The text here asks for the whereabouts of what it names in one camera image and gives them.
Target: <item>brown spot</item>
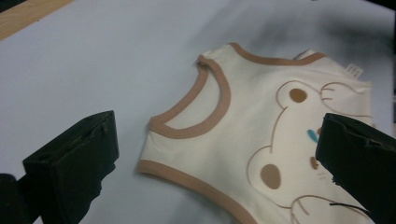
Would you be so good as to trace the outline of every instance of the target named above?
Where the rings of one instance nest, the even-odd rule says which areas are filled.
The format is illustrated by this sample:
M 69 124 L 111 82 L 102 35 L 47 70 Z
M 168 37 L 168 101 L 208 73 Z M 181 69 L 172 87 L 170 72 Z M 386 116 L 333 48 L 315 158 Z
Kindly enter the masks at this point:
M 315 159 L 315 157 L 311 157 L 311 166 L 314 170 L 317 170 L 319 167 L 318 161 Z
M 278 189 L 280 187 L 280 172 L 273 164 L 267 164 L 262 167 L 262 181 L 270 189 Z
M 306 92 L 301 89 L 293 89 L 289 92 L 289 95 L 291 100 L 293 100 L 296 103 L 303 102 L 307 97 Z

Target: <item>clothing label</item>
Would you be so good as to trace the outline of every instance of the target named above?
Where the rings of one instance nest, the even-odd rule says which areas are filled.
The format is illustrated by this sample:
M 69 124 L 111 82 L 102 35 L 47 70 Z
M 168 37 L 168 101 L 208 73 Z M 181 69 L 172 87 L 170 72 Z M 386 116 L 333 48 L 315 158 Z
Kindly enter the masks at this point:
M 350 63 L 346 71 L 348 73 L 348 76 L 354 79 L 358 79 L 361 74 L 363 73 L 363 69 L 359 68 L 356 64 Z

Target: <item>wooden edge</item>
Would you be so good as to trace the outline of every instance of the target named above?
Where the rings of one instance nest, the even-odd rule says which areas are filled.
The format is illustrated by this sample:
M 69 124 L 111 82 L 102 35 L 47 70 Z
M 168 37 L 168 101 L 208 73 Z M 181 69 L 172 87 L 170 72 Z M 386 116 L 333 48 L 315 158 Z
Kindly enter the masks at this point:
M 0 13 L 0 41 L 73 0 L 27 0 Z

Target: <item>white surface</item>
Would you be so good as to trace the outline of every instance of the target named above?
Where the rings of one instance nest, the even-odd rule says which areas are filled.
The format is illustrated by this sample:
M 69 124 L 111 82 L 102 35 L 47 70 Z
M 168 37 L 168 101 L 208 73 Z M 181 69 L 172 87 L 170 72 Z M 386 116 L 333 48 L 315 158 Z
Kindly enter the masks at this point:
M 228 42 L 292 58 L 305 49 L 364 69 L 377 128 L 392 133 L 393 11 L 360 0 L 76 0 L 0 42 L 0 172 L 91 114 L 114 110 L 120 158 L 81 223 L 234 223 L 188 190 L 134 170 L 151 116 Z

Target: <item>baby vest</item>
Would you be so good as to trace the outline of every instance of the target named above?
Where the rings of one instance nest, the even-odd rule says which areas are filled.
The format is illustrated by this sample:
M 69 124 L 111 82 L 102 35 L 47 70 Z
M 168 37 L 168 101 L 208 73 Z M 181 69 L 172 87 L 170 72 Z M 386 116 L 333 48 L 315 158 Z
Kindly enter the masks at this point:
M 360 224 L 369 218 L 315 159 L 328 112 L 372 124 L 371 84 L 324 54 L 265 58 L 232 43 L 151 118 L 139 172 L 205 195 L 240 223 Z

